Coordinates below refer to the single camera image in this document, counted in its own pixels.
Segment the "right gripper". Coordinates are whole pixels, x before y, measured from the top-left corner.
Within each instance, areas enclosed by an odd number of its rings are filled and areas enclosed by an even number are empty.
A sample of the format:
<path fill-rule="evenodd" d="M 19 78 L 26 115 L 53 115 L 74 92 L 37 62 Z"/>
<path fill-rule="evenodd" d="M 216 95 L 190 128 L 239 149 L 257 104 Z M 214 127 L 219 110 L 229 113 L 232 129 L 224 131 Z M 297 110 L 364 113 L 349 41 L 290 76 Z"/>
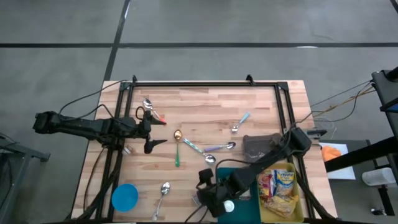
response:
<path fill-rule="evenodd" d="M 221 178 L 218 183 L 213 183 L 213 171 L 204 169 L 199 171 L 199 183 L 197 184 L 197 197 L 211 213 L 212 217 L 218 218 L 226 213 L 224 202 L 239 197 L 239 187 L 235 178 L 235 172 L 228 177 Z"/>

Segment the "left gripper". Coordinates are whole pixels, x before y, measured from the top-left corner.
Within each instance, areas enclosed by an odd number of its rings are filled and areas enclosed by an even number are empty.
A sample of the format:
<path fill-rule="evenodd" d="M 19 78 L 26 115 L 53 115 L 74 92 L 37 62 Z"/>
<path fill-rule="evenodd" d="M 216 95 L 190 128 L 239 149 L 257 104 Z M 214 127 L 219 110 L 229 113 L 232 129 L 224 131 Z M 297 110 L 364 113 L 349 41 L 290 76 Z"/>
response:
<path fill-rule="evenodd" d="M 145 154 L 150 154 L 153 150 L 153 147 L 156 145 L 162 144 L 164 142 L 167 142 L 166 139 L 162 140 L 153 140 L 150 141 L 150 132 L 151 132 L 151 125 L 166 125 L 167 123 L 162 120 L 162 119 L 157 119 L 153 117 L 150 113 L 150 111 L 142 108 L 143 115 L 142 118 L 140 119 L 139 123 L 139 135 L 141 138 L 146 140 L 146 143 L 144 144 L 144 153 Z"/>

